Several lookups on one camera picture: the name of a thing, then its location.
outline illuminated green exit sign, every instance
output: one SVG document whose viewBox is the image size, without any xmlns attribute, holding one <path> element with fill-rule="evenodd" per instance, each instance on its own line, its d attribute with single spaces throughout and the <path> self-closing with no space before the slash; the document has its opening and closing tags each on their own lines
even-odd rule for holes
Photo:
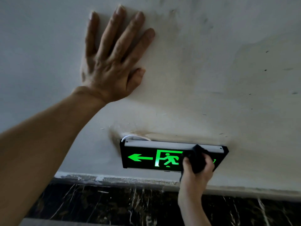
<svg viewBox="0 0 301 226">
<path fill-rule="evenodd" d="M 139 168 L 164 171 L 181 171 L 179 159 L 183 151 L 191 150 L 195 144 L 169 143 L 144 140 L 120 142 L 124 168 Z M 201 145 L 209 151 L 215 168 L 228 153 L 224 146 Z"/>
</svg>

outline green arrow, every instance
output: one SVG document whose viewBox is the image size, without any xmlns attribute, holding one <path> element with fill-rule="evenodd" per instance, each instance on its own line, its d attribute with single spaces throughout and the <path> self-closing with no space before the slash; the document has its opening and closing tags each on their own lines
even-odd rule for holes
<svg viewBox="0 0 301 226">
<path fill-rule="evenodd" d="M 128 158 L 130 158 L 130 159 L 132 159 L 132 160 L 134 160 L 134 161 L 140 161 L 140 162 L 141 162 L 140 159 L 153 160 L 152 157 L 139 157 L 139 156 L 141 156 L 141 154 L 133 154 L 133 155 L 131 155 L 131 156 L 128 156 Z"/>
</svg>

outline black marble tile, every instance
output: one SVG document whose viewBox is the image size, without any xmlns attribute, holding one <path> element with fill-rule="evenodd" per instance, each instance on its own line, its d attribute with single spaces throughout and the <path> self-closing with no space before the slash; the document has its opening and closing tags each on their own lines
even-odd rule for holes
<svg viewBox="0 0 301 226">
<path fill-rule="evenodd" d="M 51 183 L 27 217 L 112 225 L 184 225 L 176 192 Z M 212 226 L 301 225 L 301 203 L 203 195 Z"/>
</svg>

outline white wall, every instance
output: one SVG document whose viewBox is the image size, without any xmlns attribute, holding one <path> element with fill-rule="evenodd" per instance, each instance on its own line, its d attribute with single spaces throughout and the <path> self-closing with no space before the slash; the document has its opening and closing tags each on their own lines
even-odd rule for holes
<svg viewBox="0 0 301 226">
<path fill-rule="evenodd" d="M 212 186 L 301 191 L 301 0 L 0 0 L 1 130 L 80 84 L 89 12 L 103 30 L 119 3 L 156 30 L 147 73 L 88 123 L 59 171 L 178 181 L 122 168 L 114 141 L 134 132 L 228 146 Z"/>
</svg>

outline hand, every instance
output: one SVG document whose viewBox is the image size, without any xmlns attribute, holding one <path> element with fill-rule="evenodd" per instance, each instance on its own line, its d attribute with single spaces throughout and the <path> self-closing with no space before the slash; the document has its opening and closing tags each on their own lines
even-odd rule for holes
<svg viewBox="0 0 301 226">
<path fill-rule="evenodd" d="M 206 189 L 208 181 L 213 176 L 214 164 L 209 155 L 203 154 L 206 161 L 204 170 L 194 174 L 191 164 L 187 157 L 183 160 L 184 173 L 181 179 L 180 191 L 178 196 L 179 206 L 186 203 L 201 203 L 201 197 Z"/>
<path fill-rule="evenodd" d="M 145 69 L 132 69 L 155 37 L 155 31 L 147 29 L 130 54 L 125 56 L 145 21 L 144 14 L 138 12 L 114 43 L 125 16 L 126 10 L 119 6 L 111 17 L 97 49 L 95 38 L 99 16 L 92 12 L 85 38 L 85 57 L 81 65 L 82 83 L 85 87 L 79 87 L 76 91 L 86 91 L 105 104 L 127 97 L 140 85 Z"/>
</svg>

